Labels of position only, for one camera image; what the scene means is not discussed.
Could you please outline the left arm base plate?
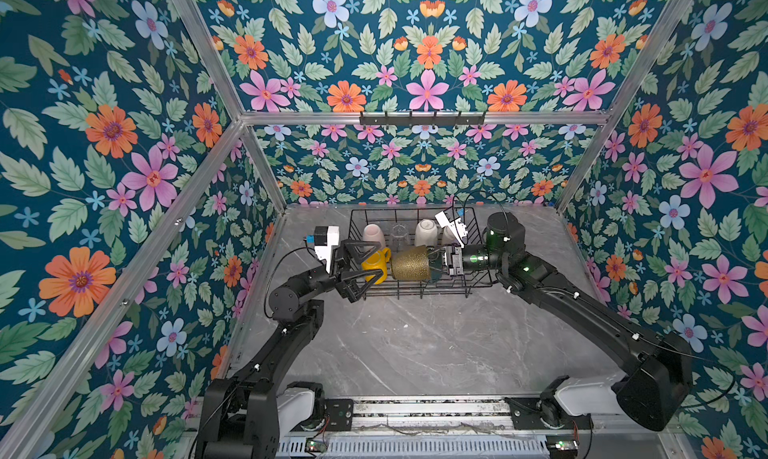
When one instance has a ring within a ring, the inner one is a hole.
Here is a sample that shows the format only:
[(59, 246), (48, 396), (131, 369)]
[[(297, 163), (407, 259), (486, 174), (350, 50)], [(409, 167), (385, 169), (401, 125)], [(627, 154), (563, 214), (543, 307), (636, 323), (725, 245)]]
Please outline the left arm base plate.
[(315, 404), (312, 431), (348, 432), (352, 430), (355, 402), (352, 399), (321, 399)]

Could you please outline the olive green glass cup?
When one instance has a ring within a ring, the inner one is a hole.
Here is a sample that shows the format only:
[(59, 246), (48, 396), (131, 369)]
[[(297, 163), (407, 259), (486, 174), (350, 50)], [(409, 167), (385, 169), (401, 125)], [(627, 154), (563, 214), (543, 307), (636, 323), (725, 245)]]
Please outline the olive green glass cup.
[(427, 246), (417, 246), (394, 254), (392, 277), (397, 281), (428, 281), (431, 278), (430, 252)]

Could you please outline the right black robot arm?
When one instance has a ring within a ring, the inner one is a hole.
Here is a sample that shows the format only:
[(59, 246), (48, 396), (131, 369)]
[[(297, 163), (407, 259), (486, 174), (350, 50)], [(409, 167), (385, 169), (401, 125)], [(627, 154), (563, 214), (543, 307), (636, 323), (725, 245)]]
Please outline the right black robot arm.
[(492, 214), (485, 236), (469, 238), (462, 216), (440, 211), (435, 228), (449, 241), (433, 254), (451, 277), (488, 272), (497, 285), (577, 331), (617, 366), (612, 374), (590, 378), (563, 375), (539, 395), (530, 414), (552, 429), (569, 417), (623, 415), (637, 425), (663, 431), (693, 386), (693, 351), (678, 335), (661, 335), (610, 312), (574, 285), (554, 265), (535, 256), (524, 244), (525, 228), (509, 212)]

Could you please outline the yellow mug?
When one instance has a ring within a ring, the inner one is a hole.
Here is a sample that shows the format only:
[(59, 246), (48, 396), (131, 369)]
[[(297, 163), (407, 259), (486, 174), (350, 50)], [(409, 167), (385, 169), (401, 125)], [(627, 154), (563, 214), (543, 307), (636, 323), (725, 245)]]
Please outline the yellow mug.
[(383, 283), (388, 277), (388, 264), (391, 259), (391, 250), (384, 248), (373, 253), (362, 263), (362, 270), (367, 273), (365, 279), (375, 285)]

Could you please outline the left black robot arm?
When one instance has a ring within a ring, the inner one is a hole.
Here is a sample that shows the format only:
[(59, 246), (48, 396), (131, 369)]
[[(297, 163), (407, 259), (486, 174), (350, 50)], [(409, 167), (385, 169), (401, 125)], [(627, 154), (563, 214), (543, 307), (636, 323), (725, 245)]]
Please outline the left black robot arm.
[(278, 390), (301, 351), (316, 337), (324, 320), (317, 297), (337, 292), (354, 303), (382, 276), (354, 268), (380, 250), (376, 241), (343, 240), (331, 258), (288, 278), (268, 296), (276, 329), (233, 376), (208, 386), (190, 458), (274, 458), (282, 433)]

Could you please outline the white ceramic mug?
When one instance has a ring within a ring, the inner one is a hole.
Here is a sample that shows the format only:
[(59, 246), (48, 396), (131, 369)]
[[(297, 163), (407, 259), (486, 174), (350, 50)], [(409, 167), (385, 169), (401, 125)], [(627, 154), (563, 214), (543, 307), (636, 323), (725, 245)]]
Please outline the white ceramic mug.
[(433, 219), (422, 219), (415, 230), (414, 245), (417, 247), (435, 247), (440, 228)]

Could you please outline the clear glass cup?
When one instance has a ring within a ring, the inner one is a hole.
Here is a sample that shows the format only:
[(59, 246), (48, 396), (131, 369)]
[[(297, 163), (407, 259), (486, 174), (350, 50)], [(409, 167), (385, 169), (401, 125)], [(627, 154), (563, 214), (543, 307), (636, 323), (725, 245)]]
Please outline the clear glass cup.
[(391, 248), (394, 251), (402, 251), (410, 246), (410, 233), (406, 225), (396, 223), (390, 232)]

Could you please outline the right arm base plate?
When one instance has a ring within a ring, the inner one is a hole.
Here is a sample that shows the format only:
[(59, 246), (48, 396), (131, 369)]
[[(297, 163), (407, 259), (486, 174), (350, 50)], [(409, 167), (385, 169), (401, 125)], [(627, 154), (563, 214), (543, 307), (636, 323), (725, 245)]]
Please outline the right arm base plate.
[(510, 417), (518, 430), (590, 430), (592, 420), (586, 415), (568, 414), (554, 399), (539, 397), (504, 397)]

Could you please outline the cream mug pink handle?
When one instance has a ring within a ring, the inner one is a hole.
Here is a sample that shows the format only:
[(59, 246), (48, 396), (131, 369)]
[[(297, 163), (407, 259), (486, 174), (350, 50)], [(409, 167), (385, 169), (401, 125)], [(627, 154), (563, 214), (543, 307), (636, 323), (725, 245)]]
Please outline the cream mug pink handle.
[(362, 240), (365, 242), (376, 242), (380, 250), (384, 250), (387, 247), (383, 230), (374, 223), (367, 224), (364, 227)]

